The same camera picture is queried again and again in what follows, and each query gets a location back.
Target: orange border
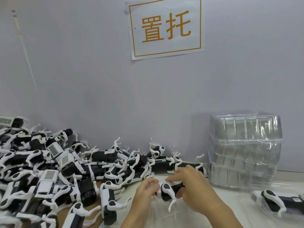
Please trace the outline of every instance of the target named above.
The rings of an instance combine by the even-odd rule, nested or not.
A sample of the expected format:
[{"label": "orange border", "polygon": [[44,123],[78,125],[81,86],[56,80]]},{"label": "orange border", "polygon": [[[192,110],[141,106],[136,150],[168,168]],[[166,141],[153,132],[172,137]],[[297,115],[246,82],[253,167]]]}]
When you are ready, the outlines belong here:
[{"label": "orange border", "polygon": [[163,53],[174,53],[174,52],[180,52],[180,51],[186,51],[186,50],[194,50],[194,49],[201,49],[202,48],[202,0],[201,0],[201,7],[200,7],[200,47],[199,48],[193,48],[193,49],[182,49],[182,50],[176,50],[176,51],[170,51],[170,52],[163,52],[163,53],[152,53],[152,54],[146,54],[146,55],[135,55],[135,43],[134,43],[134,36],[133,36],[133,24],[132,24],[132,16],[131,16],[131,6],[138,6],[138,5],[145,5],[150,3],[155,3],[159,1],[165,1],[165,0],[156,0],[156,1],[150,1],[146,3],[141,4],[135,4],[135,5],[129,5],[129,11],[130,11],[130,18],[131,18],[131,28],[132,28],[132,38],[133,38],[133,48],[134,48],[134,57],[143,57],[143,56],[150,56],[150,55],[156,55],[156,54],[163,54]]}]

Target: human hand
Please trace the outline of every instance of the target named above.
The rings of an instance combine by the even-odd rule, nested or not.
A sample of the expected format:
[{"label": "human hand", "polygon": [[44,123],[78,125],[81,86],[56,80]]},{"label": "human hand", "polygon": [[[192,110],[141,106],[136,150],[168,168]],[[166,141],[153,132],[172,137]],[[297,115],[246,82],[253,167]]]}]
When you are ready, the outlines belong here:
[{"label": "human hand", "polygon": [[136,189],[131,209],[121,228],[143,228],[145,226],[150,210],[151,196],[153,196],[154,193],[157,192],[160,188],[158,182],[159,180],[154,178],[143,180],[140,186]]},{"label": "human hand", "polygon": [[166,181],[183,181],[185,187],[180,188],[176,198],[183,198],[190,209],[205,216],[225,205],[203,173],[190,165],[178,168]]}]

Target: gray wall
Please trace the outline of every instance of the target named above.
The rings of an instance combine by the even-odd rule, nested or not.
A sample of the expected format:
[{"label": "gray wall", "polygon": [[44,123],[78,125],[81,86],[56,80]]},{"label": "gray wall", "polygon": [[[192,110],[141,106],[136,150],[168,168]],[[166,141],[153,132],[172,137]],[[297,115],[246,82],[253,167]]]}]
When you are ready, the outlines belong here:
[{"label": "gray wall", "polygon": [[193,161],[206,152],[209,112],[271,111],[286,141],[279,169],[304,172],[304,0],[206,0],[205,52],[141,61],[131,61],[130,0],[15,1],[38,91],[25,114],[36,122],[101,149],[120,136],[145,153],[152,137]]}]

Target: robot dog pile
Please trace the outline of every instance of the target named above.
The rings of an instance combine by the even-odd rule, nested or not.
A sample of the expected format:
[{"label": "robot dog pile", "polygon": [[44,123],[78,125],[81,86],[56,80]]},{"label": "robot dog pile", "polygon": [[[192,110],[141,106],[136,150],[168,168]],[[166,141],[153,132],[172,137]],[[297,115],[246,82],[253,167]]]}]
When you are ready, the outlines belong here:
[{"label": "robot dog pile", "polygon": [[[21,228],[23,221],[28,227],[58,227],[57,213],[70,208],[63,228],[89,227],[98,216],[105,225],[112,225],[116,211],[127,206],[119,199],[123,185],[154,176],[155,172],[173,174],[178,167],[192,165],[204,172],[203,164],[185,163],[173,153],[162,156],[165,148],[150,142],[149,153],[121,149],[114,141],[110,149],[100,151],[96,146],[89,148],[86,142],[78,141],[71,129],[51,134],[51,131],[24,127],[23,117],[0,116],[0,224],[14,224]],[[96,181],[102,182],[100,188]],[[157,197],[175,202],[182,182],[164,182]],[[101,200],[101,206],[87,211],[84,209]],[[100,210],[92,220],[86,216]]]}]

